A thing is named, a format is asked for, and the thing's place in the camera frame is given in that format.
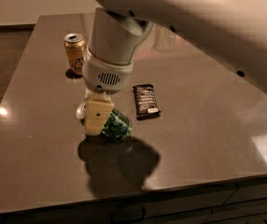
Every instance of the candy bar wrapper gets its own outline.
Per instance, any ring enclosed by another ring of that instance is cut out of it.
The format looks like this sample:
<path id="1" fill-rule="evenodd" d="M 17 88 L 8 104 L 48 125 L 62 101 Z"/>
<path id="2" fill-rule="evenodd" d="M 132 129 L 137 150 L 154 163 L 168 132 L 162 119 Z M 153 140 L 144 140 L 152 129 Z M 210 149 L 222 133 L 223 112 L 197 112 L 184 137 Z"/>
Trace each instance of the candy bar wrapper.
<path id="1" fill-rule="evenodd" d="M 151 84 L 133 86 L 133 93 L 136 107 L 136 119 L 153 119 L 160 116 L 154 89 Z"/>

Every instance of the silver can lid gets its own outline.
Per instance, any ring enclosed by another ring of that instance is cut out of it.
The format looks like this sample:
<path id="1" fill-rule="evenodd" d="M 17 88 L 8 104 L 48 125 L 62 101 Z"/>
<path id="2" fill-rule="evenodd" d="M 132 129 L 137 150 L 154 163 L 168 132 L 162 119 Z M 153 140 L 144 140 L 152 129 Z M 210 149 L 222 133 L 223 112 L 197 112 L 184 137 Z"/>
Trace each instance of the silver can lid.
<path id="1" fill-rule="evenodd" d="M 69 43 L 77 43 L 81 41 L 82 39 L 84 39 L 84 36 L 82 34 L 72 33 L 72 34 L 67 34 L 64 40 Z"/>

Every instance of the table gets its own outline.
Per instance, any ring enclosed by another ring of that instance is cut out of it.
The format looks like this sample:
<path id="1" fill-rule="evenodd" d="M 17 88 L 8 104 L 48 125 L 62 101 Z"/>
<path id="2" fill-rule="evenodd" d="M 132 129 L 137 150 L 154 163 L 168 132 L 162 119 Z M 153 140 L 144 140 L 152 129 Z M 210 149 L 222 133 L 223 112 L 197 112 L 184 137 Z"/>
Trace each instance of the table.
<path id="1" fill-rule="evenodd" d="M 42 16 L 22 54 L 0 105 L 0 223 L 265 218 L 267 95 L 180 37 L 158 52 L 153 29 L 112 96 L 132 138 L 88 140 L 76 118 L 85 84 L 66 76 L 63 38 L 88 39 L 92 20 Z M 133 85 L 145 83 L 162 114 L 138 121 Z"/>

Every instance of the gold can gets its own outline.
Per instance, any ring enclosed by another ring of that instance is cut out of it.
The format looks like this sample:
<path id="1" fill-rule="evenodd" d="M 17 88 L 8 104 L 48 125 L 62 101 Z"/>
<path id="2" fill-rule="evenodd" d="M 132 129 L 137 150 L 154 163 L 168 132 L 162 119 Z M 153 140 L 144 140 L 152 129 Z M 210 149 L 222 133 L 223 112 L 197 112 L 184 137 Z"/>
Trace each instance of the gold can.
<path id="1" fill-rule="evenodd" d="M 82 34 L 67 34 L 64 39 L 64 46 L 68 57 L 69 65 L 73 73 L 82 76 L 82 66 L 87 42 Z"/>

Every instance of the drawer handle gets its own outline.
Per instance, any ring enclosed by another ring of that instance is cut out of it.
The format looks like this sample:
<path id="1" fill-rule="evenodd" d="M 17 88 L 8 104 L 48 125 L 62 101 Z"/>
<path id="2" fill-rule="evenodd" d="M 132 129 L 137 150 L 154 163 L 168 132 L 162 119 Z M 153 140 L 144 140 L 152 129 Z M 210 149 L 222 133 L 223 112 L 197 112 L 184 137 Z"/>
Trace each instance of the drawer handle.
<path id="1" fill-rule="evenodd" d="M 133 220 L 124 220 L 124 221 L 115 221 L 113 218 L 113 215 L 110 215 L 110 220 L 112 224 L 132 224 L 132 223 L 137 223 L 137 222 L 142 222 L 145 219 L 146 216 L 146 212 L 144 209 L 144 206 L 141 207 L 142 209 L 142 217 L 137 218 L 137 219 L 133 219 Z"/>

